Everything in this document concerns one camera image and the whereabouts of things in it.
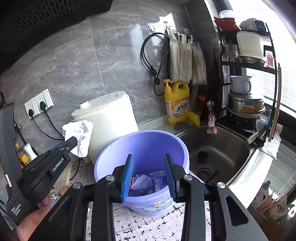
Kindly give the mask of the person's left hand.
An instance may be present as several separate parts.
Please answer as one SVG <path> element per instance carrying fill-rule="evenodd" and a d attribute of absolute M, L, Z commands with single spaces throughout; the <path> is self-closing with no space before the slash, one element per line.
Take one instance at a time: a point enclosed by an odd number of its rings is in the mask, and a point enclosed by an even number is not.
<path fill-rule="evenodd" d="M 20 225 L 16 228 L 18 239 L 22 241 L 29 240 L 37 226 L 41 223 L 44 217 L 49 213 L 48 204 L 51 200 L 51 195 L 48 194 L 46 198 L 41 202 L 43 205 L 40 209 L 33 211 L 28 214 Z"/>

